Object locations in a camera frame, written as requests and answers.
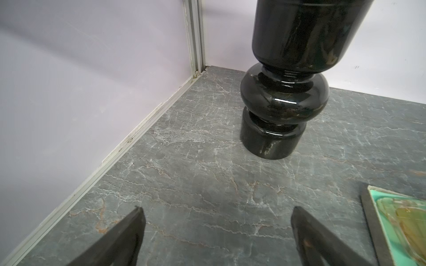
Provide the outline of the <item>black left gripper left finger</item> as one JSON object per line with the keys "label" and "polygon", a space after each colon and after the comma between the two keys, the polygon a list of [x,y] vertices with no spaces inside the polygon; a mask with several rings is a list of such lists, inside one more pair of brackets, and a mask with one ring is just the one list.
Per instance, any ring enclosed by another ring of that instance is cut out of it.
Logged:
{"label": "black left gripper left finger", "polygon": [[146,218],[142,207],[135,209],[111,228],[70,266],[135,266],[144,239]]}

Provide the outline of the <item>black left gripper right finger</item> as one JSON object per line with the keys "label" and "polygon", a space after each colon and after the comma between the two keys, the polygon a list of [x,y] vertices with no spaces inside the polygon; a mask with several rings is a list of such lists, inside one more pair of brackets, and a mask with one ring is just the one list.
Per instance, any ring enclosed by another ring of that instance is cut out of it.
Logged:
{"label": "black left gripper right finger", "polygon": [[304,266],[370,266],[371,264],[334,235],[304,208],[291,216],[296,248]]}

